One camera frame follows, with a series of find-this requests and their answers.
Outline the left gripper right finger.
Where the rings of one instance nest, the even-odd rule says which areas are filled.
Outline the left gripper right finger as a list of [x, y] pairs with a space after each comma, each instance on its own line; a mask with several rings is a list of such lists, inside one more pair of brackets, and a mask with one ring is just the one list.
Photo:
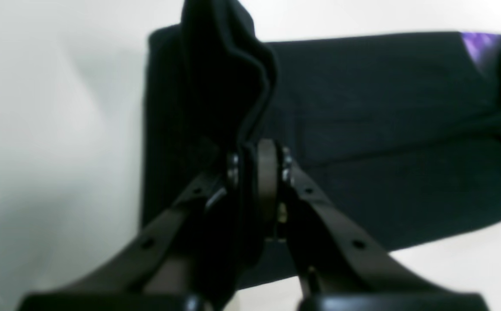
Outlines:
[[397, 262], [343, 214], [273, 140], [257, 145], [257, 193], [267, 239], [286, 242], [300, 311], [486, 311], [480, 295], [449, 291]]

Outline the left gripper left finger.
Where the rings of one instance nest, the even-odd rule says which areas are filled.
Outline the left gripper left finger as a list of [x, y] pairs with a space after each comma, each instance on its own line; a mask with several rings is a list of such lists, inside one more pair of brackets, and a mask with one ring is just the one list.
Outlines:
[[228, 153], [89, 275], [25, 297], [22, 311], [222, 311], [237, 290], [240, 157]]

